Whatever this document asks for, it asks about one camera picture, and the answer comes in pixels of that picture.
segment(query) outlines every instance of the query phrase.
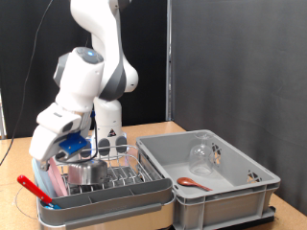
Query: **plastic storage bin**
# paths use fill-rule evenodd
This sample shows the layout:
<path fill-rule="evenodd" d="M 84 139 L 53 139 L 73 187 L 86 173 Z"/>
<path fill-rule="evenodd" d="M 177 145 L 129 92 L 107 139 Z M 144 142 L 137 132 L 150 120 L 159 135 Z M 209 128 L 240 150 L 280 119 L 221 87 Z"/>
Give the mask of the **plastic storage bin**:
<path fill-rule="evenodd" d="M 139 161 L 151 178 L 173 180 L 177 193 L 175 228 L 211 230 L 273 217 L 274 209 L 269 202 L 280 178 L 217 135 L 210 144 L 214 172 L 208 176 L 192 174 L 189 153 L 201 142 L 195 138 L 195 132 L 136 139 Z M 180 186 L 177 184 L 180 177 L 190 177 L 213 191 Z"/>

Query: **wooden spoon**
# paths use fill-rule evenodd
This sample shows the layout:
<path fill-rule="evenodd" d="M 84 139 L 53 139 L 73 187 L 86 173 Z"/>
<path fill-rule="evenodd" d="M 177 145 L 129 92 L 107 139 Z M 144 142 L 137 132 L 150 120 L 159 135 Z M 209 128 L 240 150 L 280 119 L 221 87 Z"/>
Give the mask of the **wooden spoon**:
<path fill-rule="evenodd" d="M 197 186 L 197 187 L 202 188 L 202 189 L 204 189 L 206 191 L 212 191 L 212 189 L 204 187 L 204 186 L 198 184 L 197 182 L 195 182 L 193 179 L 188 178 L 188 177 L 181 177 L 181 178 L 179 178 L 177 180 L 177 183 L 179 185 L 183 185 L 183 186 Z"/>

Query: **bin handle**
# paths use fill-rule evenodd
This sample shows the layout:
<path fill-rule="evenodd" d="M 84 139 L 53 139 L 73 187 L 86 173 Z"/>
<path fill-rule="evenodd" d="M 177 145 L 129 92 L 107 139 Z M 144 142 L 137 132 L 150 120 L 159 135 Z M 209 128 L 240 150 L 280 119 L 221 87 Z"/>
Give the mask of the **bin handle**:
<path fill-rule="evenodd" d="M 103 214 L 100 216 L 92 217 L 92 218 L 82 218 L 78 220 L 65 222 L 66 230 L 72 230 L 76 228 L 81 228 L 89 225 L 114 221 L 117 219 L 125 219 L 133 216 L 138 216 L 142 214 L 148 214 L 160 211 L 162 209 L 161 203 L 150 204 L 143 207 L 131 208 L 128 210 L 117 211 L 113 213 Z"/>

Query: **clear glass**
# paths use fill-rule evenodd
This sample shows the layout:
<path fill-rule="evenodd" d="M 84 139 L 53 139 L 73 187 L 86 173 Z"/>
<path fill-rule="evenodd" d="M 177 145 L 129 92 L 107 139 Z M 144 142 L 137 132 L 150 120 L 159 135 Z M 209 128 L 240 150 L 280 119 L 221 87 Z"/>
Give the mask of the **clear glass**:
<path fill-rule="evenodd" d="M 190 152 L 189 170 L 197 175 L 210 175 L 213 172 L 213 150 L 208 146 L 208 140 L 213 138 L 213 134 L 200 131 L 195 133 L 201 144 L 194 146 Z"/>

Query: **blue object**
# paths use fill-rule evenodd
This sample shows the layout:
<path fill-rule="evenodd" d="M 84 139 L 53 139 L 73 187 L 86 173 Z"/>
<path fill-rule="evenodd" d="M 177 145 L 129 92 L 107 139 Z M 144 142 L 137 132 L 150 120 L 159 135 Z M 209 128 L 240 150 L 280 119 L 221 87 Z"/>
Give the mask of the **blue object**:
<path fill-rule="evenodd" d="M 50 205 L 50 206 L 45 206 L 45 208 L 47 209 L 51 209 L 51 210 L 54 210 L 54 209 L 61 209 L 57 204 L 56 205 Z"/>
<path fill-rule="evenodd" d="M 67 135 L 67 140 L 59 143 L 59 146 L 69 155 L 84 148 L 86 140 L 80 135 L 80 132 L 70 133 Z"/>
<path fill-rule="evenodd" d="M 96 113 L 94 110 L 92 110 L 92 113 L 90 114 L 90 117 L 95 117 L 96 116 Z"/>

